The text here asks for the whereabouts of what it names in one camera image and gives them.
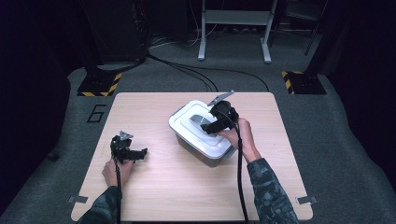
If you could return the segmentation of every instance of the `metal clamp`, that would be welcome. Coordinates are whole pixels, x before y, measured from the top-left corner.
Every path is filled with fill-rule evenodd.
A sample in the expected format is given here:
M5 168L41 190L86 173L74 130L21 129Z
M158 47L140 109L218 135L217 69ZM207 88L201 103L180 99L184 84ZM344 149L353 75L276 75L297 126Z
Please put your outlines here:
M315 196L312 196L312 197L305 196L305 197L302 197L302 198L297 198L296 197L296 202L298 204L303 204L303 203L313 204L313 203L318 203L319 200Z

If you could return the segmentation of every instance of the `dark background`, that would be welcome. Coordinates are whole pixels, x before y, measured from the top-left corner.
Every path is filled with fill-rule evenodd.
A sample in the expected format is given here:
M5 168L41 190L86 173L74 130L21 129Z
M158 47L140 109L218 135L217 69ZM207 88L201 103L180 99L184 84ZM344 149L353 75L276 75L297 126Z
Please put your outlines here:
M181 2L180 15L188 21L188 2ZM231 6L243 8L257 4L234 2ZM389 0L331 1L323 37L337 37L334 27L350 21L344 47L331 53L334 42L325 41L309 65L319 70L329 57L339 58L325 75L344 103L352 132L394 188L395 9ZM2 213L57 143L70 91L67 76L86 63L103 64L104 58L79 1L9 0L1 1L0 10ZM193 27L187 22L182 29Z

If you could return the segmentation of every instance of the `wooden table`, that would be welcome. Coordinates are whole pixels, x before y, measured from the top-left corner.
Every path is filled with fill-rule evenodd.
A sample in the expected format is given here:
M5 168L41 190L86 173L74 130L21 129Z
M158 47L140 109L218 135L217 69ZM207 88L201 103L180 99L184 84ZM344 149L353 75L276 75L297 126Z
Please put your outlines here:
M112 137L124 131L134 135L131 149L148 148L148 155L134 165L124 187L121 220L129 221L232 221L243 220L238 196L237 155L210 168L177 141L168 120L192 100L209 103L218 92L125 92L119 93L93 154L72 219L78 220L106 190L102 170L110 159ZM313 216L310 204L297 204L306 196L303 180L280 117L275 97L267 92L236 92L227 98L241 118L251 122L255 143L288 193L297 217ZM246 162L242 181L247 214L258 220Z

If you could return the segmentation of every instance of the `person's right hand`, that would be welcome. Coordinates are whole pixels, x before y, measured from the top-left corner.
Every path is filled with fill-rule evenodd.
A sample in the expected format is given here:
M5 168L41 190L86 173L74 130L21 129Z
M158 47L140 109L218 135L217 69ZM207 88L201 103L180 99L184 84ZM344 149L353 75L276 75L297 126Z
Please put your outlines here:
M118 166L120 168L120 183L122 188L129 179L133 165L133 161L124 161L124 163L118 162ZM102 171L102 175L105 177L106 183L109 187L118 185L116 164L114 163L113 159L110 159L110 161L106 162L106 165Z
M262 156L260 155L260 152L254 145L250 122L247 119L239 118L237 125L242 138L242 154L244 155L245 160L247 162L251 162L261 158ZM235 148L238 148L238 134L236 133L235 128L230 131L220 131L218 132L218 135L227 138Z

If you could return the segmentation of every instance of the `black cable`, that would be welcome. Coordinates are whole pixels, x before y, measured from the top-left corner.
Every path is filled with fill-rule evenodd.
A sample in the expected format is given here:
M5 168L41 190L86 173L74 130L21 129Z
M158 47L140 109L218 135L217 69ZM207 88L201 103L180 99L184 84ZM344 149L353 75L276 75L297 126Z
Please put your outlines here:
M269 89L267 83L265 83L264 80L262 80L260 77L258 77L258 76L256 76L256 75L253 75L253 74L250 74L250 73L247 73L247 72L242 72L242 71L237 71L237 70L232 70L232 69L208 68L208 67L191 66L191 65L181 64L181 63L172 63L172 62L168 62L168 61L159 59L159 58L157 58L157 57L155 57L155 56L153 56L153 55L151 55L151 54L149 54L149 53L148 53L148 57L150 57L151 59L154 59L154 60L156 60L156 61L162 62L162 63L166 63L166 64L171 63L171 64L176 65L176 66L181 66L181 67L183 67L183 68L185 68L185 69L194 68L194 69L203 69L203 70L212 70L212 71L234 72L234 73L240 73L240 74L244 74L244 75L247 75L247 76L255 77L255 78L257 78L260 82L262 82L262 84L265 86L265 88L267 89L267 91L270 92L270 89Z
M239 132L239 124L238 120L234 122L230 117L228 117L226 114L219 110L215 110L225 116L232 124L233 127L235 128L236 134L238 135L238 166L237 166L237 182L238 182L238 193L239 193L239 201L241 202L242 206L242 212L244 213L244 219L245 219L245 224L248 224L248 211L245 205L245 197L244 197L244 191L242 189L242 138L241 138L241 133Z
M177 67L177 66L173 66L173 65L171 65L171 64L168 64L168 65L171 66L171 67L173 67L173 68L175 68L175 69L177 69L177 70L179 70L179 71L182 72L182 73L185 73L185 74L187 74L187 75L189 75L189 76L191 76L191 77L195 77L195 78L197 78L197 79L203 81L204 84L205 84L205 87L206 87L206 91L208 90L208 88L210 89L210 91L212 91L212 88L211 88L209 85L207 85L207 83L206 83L203 79L201 79L200 77L198 77L198 76L196 76L196 75L194 75L194 74L188 73L188 72L182 70L181 68L179 68L179 67Z
M121 189L121 177L120 177L120 167L118 165L118 158L113 158L114 163L116 164L116 173L117 173L117 187L118 187L118 205L117 205L117 224L121 223L121 197L122 197L122 189Z
M185 66L185 67L189 67L189 68L196 68L196 69L203 69L203 70L213 70L213 71L225 71L225 72L234 72L234 73L240 73L240 74L244 74L247 76L251 76L251 77L255 77L257 78L260 82L262 82L262 84L264 84L265 88L267 89L267 91L269 92L270 89L268 87L268 85L265 83L264 80L262 80L260 77L247 73L247 72L242 72L242 71L236 71L236 70L232 70L232 69L224 69L224 68L208 68L208 67L198 67L198 66L191 66L191 65L186 65L186 64L179 64L180 66Z
M218 87L216 86L216 84L215 84L212 80L210 80L210 78L208 78L207 76L205 76L204 74L202 74L202 73L200 73L200 72L194 71L194 70L192 70L192 69L190 69L190 68L182 67L182 66L180 66L178 63L171 63L171 62L168 62L168 61L159 59L159 58L157 58L157 57L155 57L155 56L153 56L153 55L151 55L151 54L149 54L149 53L148 53L147 56L148 56L149 58L155 60L155 61L158 61L158 62L160 62L160 63L165 63L165 64L167 64L167 65L169 65L169 66L172 66L172 67L176 68L177 70L179 70L179 71L181 71L181 72L183 72L183 73L186 73L186 74L189 75L189 76L192 76L192 77L195 77L195 78L200 79L201 81L203 81L203 82L206 84L206 87L209 87L209 88L210 88L210 86L208 86L207 83L206 83L203 79L199 78L198 76L196 76L196 75L194 75L194 74L187 73L186 71L183 71L182 69L186 69L186 70L188 70L188 71L190 71L190 72L196 73L196 74L198 74L199 76L204 77L206 80L208 80L208 81L214 86L214 88L216 89L216 91L219 91L219 90L218 90Z

